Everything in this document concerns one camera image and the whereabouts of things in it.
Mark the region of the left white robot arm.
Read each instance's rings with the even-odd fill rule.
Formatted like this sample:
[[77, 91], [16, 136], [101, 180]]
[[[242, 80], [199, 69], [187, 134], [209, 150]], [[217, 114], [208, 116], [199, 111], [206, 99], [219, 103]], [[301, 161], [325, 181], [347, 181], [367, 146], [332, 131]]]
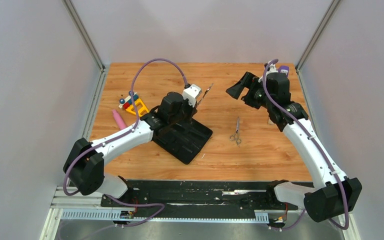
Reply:
[[192, 146], [188, 133], [194, 128], [193, 115], [197, 112], [200, 90], [185, 89], [182, 93], [170, 92], [155, 110], [145, 114], [134, 124], [107, 137], [88, 141], [78, 139], [63, 166], [64, 182], [71, 181], [74, 192], [63, 189], [67, 196], [81, 193], [88, 196], [98, 192], [112, 196], [120, 206], [129, 206], [133, 193], [119, 176], [105, 173], [112, 160], [142, 144], [155, 142], [176, 158], [174, 153]]

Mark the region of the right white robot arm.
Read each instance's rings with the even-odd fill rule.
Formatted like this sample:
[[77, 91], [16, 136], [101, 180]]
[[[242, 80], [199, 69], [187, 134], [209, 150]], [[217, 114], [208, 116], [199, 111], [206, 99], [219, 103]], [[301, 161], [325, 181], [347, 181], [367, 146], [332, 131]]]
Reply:
[[286, 74], [272, 72], [262, 81], [246, 72], [226, 93], [252, 108], [264, 107], [269, 119], [296, 148], [311, 175], [312, 187], [287, 180], [272, 181], [265, 195], [266, 204], [272, 209], [284, 203], [295, 205], [305, 209], [317, 223], [348, 216], [355, 208], [362, 184], [356, 177], [349, 178], [327, 153], [304, 107], [291, 99]]

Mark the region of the silver hair scissors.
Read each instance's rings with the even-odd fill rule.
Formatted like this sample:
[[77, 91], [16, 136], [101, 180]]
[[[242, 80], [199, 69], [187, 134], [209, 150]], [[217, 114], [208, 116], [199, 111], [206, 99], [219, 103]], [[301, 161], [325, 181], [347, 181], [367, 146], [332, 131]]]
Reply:
[[236, 119], [236, 126], [235, 126], [235, 132], [229, 137], [229, 140], [231, 142], [235, 142], [238, 147], [240, 147], [240, 144], [242, 142], [240, 138], [240, 117], [238, 116]]

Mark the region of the black zip tool case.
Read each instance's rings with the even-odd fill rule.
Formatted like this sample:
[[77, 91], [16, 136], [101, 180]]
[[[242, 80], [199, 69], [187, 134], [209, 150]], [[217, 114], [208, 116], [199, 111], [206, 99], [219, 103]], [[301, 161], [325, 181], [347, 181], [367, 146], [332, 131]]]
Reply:
[[155, 134], [152, 141], [178, 159], [184, 165], [190, 164], [209, 141], [213, 131], [192, 119], [181, 121], [168, 128], [163, 134]]

